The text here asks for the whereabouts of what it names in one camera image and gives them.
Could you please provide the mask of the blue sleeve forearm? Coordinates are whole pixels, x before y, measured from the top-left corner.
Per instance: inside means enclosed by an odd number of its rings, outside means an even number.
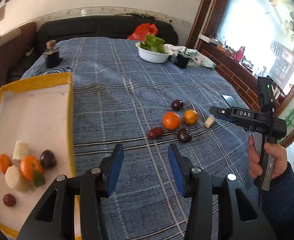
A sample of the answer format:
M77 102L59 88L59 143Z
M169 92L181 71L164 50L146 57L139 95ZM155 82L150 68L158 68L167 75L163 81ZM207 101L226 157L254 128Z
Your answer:
M294 173L291 165L262 191L262 206L277 239L294 239Z

